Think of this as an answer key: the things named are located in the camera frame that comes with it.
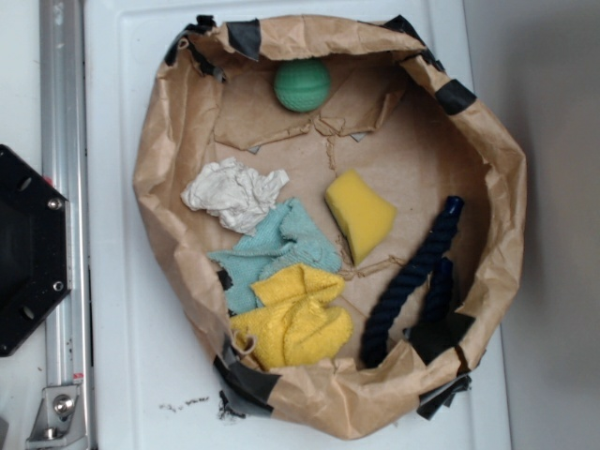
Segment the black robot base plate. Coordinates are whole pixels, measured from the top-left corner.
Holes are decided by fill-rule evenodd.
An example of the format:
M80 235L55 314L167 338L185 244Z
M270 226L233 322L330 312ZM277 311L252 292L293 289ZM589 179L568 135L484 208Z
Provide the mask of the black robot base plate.
M68 200L1 146L1 355L8 357L70 292Z

